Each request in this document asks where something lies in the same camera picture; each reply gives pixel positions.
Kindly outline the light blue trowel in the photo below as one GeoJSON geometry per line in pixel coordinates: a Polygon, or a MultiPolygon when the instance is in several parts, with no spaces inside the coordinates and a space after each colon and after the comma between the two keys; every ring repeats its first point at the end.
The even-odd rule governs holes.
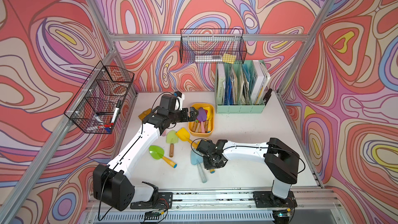
{"type": "Polygon", "coordinates": [[[193,166],[196,166],[199,171],[199,176],[201,178],[202,183],[207,182],[207,177],[205,175],[204,169],[202,168],[202,163],[203,163],[203,157],[195,153],[194,151],[191,151],[190,153],[190,162],[193,166]]]}

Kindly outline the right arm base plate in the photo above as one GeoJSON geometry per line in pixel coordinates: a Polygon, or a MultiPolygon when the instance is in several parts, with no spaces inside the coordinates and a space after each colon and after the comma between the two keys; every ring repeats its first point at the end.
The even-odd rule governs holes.
{"type": "Polygon", "coordinates": [[[254,191],[253,199],[256,208],[295,208],[297,202],[292,191],[288,192],[286,199],[274,196],[271,191],[254,191]]]}

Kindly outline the black stapler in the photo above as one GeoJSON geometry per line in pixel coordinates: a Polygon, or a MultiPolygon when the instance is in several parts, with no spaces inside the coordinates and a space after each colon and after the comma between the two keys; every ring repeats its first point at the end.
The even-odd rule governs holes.
{"type": "Polygon", "coordinates": [[[272,96],[272,92],[273,92],[272,89],[268,89],[268,91],[266,92],[266,94],[265,94],[265,96],[263,98],[263,103],[264,103],[265,106],[267,105],[268,101],[270,100],[270,98],[272,96]]]}

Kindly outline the white book in organizer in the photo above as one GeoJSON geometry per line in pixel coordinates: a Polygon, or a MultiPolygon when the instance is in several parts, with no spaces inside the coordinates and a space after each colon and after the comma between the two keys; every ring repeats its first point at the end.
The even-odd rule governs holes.
{"type": "Polygon", "coordinates": [[[251,101],[259,105],[271,76],[262,61],[253,61],[251,80],[251,101]]]}

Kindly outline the yellow storage box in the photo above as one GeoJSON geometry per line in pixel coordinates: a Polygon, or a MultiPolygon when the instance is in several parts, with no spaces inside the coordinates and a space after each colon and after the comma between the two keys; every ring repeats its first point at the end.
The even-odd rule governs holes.
{"type": "Polygon", "coordinates": [[[192,107],[199,114],[194,122],[189,123],[189,132],[198,137],[210,136],[214,130],[215,108],[208,103],[194,103],[192,107]]]}

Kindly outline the black white marker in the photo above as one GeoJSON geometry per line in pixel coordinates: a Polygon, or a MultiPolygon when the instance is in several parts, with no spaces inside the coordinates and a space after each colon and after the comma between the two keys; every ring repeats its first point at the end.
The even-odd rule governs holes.
{"type": "Polygon", "coordinates": [[[113,113],[113,116],[112,116],[112,119],[111,119],[111,124],[114,124],[115,123],[115,121],[116,121],[116,118],[118,117],[118,115],[119,115],[119,110],[120,110],[120,108],[121,108],[121,105],[122,105],[122,101],[121,100],[118,100],[118,102],[117,102],[117,104],[116,104],[116,108],[115,108],[115,110],[114,110],[114,113],[113,113]]]}

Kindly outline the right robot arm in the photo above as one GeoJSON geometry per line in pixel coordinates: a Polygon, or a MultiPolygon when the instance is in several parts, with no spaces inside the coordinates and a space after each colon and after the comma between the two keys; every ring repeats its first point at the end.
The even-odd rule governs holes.
{"type": "Polygon", "coordinates": [[[289,197],[291,186],[297,183],[304,163],[299,154],[278,138],[259,144],[236,143],[228,140],[202,139],[194,151],[203,158],[207,170],[225,167],[230,160],[248,160],[265,164],[274,175],[272,194],[279,199],[289,197]]]}

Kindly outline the yellow shovel yellow handle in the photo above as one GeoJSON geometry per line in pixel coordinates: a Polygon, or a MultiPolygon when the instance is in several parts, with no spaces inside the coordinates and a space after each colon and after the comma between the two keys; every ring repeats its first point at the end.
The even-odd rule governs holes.
{"type": "MultiPolygon", "coordinates": [[[[192,145],[192,147],[193,147],[194,150],[197,149],[197,147],[198,147],[200,141],[201,141],[201,139],[199,139],[197,142],[195,142],[195,141],[192,142],[191,145],[192,145]]],[[[214,170],[214,169],[209,169],[209,171],[210,171],[211,174],[215,173],[215,170],[214,170]]]]}

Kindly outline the mint green file organizer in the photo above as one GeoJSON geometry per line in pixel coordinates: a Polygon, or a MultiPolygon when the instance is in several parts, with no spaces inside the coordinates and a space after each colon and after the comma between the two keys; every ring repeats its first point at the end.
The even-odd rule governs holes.
{"type": "Polygon", "coordinates": [[[261,114],[265,108],[263,98],[259,105],[251,101],[251,80],[253,61],[243,64],[218,64],[215,81],[216,113],[218,114],[261,114]]]}

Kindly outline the yellow sponge in basket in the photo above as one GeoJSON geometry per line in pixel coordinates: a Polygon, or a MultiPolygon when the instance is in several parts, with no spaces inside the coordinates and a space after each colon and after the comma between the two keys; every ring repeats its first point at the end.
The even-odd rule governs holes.
{"type": "Polygon", "coordinates": [[[229,64],[234,64],[236,61],[236,55],[231,55],[231,54],[227,54],[224,53],[222,56],[222,62],[223,63],[229,63],[229,64]]]}

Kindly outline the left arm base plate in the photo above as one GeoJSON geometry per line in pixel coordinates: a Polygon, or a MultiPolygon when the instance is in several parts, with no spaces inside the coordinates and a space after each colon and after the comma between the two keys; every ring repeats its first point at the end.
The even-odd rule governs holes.
{"type": "Polygon", "coordinates": [[[158,192],[148,202],[134,202],[130,204],[130,209],[170,209],[173,205],[172,192],[158,192]]]}

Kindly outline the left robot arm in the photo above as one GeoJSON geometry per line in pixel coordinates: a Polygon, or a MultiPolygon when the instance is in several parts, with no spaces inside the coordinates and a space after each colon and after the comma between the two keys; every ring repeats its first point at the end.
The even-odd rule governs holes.
{"type": "Polygon", "coordinates": [[[156,201],[154,185],[134,183],[134,167],[152,143],[172,124],[196,120],[198,111],[193,107],[183,107],[184,99],[180,91],[163,94],[160,105],[144,117],[140,129],[125,148],[108,164],[100,164],[94,169],[95,199],[119,211],[125,210],[131,203],[156,201]]]}

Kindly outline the purple trowel pink handle front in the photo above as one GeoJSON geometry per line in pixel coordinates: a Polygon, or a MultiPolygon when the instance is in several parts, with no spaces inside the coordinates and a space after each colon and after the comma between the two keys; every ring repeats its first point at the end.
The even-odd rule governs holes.
{"type": "Polygon", "coordinates": [[[203,109],[202,107],[200,107],[198,109],[198,117],[197,119],[200,122],[200,129],[201,129],[201,133],[206,133],[206,128],[205,128],[205,121],[207,119],[207,113],[205,111],[205,109],[203,109]]]}

